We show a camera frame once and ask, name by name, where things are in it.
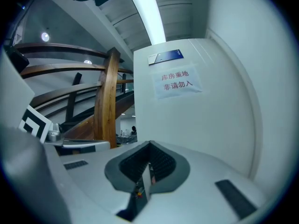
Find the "ceiling light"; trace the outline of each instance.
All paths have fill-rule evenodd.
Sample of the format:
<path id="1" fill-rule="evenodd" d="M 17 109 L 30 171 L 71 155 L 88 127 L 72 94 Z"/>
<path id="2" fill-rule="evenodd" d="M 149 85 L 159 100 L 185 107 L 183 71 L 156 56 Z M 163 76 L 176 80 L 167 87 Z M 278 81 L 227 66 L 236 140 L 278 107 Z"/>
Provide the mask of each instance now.
<path id="1" fill-rule="evenodd" d="M 49 39 L 50 39 L 49 34 L 46 33 L 46 32 L 43 32 L 43 33 L 42 33 L 42 40 L 43 40 L 44 42 L 47 42 Z"/>
<path id="2" fill-rule="evenodd" d="M 166 42 L 156 0 L 133 0 L 152 45 Z"/>

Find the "person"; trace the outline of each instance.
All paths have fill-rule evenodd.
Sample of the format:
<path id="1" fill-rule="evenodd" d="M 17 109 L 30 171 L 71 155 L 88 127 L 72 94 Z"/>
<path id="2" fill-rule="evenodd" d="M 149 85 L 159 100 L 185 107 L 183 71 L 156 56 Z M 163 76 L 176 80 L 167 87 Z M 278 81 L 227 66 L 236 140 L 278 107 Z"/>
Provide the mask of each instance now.
<path id="1" fill-rule="evenodd" d="M 131 132 L 131 135 L 136 135 L 137 134 L 137 130 L 136 130 L 136 127 L 135 126 L 132 126 L 132 132 Z"/>

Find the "wooden post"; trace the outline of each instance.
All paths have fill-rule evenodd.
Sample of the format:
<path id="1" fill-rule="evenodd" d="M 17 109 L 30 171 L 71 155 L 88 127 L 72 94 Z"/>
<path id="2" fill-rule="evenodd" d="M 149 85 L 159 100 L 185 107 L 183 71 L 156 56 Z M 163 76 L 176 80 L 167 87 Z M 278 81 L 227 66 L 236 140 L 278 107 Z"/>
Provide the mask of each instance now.
<path id="1" fill-rule="evenodd" d="M 104 60 L 105 71 L 101 73 L 99 81 L 102 87 L 97 89 L 94 107 L 94 139 L 107 140 L 110 148 L 116 146 L 115 130 L 115 96 L 117 71 L 120 53 L 116 48 L 108 51 L 109 58 Z"/>

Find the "concrete ceiling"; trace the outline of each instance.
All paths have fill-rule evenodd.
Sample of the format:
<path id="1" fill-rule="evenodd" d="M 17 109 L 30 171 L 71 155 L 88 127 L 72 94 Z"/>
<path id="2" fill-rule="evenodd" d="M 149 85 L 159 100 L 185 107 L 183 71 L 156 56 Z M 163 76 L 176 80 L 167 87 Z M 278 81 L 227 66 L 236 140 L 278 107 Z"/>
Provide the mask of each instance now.
<path id="1" fill-rule="evenodd" d="M 192 0 L 156 0 L 167 41 L 191 38 Z M 128 47 L 150 46 L 150 39 L 132 0 L 110 0 L 100 6 Z"/>
<path id="2" fill-rule="evenodd" d="M 208 0 L 157 0 L 157 4 L 167 41 L 204 37 Z M 128 69 L 133 69 L 133 52 L 151 45 L 132 0 L 110 0 L 100 7 L 92 0 L 36 0 L 28 17 L 22 42 L 40 42 L 45 30 L 50 42 L 105 52 L 116 47 Z"/>

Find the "white wall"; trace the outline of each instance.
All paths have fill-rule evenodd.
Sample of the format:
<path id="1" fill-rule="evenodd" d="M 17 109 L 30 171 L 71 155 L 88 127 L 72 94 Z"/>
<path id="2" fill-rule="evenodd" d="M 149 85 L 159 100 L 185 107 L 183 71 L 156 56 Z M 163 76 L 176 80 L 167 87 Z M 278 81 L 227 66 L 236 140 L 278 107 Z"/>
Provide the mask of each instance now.
<path id="1" fill-rule="evenodd" d="M 0 126 L 19 127 L 34 93 L 0 49 Z"/>
<path id="2" fill-rule="evenodd" d="M 256 90 L 263 144 L 255 182 L 269 196 L 283 187 L 298 145 L 298 54 L 268 0 L 210 0 L 208 27 L 234 51 Z"/>
<path id="3" fill-rule="evenodd" d="M 121 119 L 122 133 L 130 134 L 132 132 L 132 126 L 135 126 L 138 132 L 138 127 L 136 126 L 135 118 Z"/>
<path id="4" fill-rule="evenodd" d="M 148 65 L 147 57 L 180 49 L 183 59 Z M 210 154 L 249 176 L 254 117 L 247 87 L 215 41 L 185 39 L 134 52 L 138 140 L 156 140 Z M 193 65 L 203 92 L 165 99 L 155 96 L 152 75 Z"/>

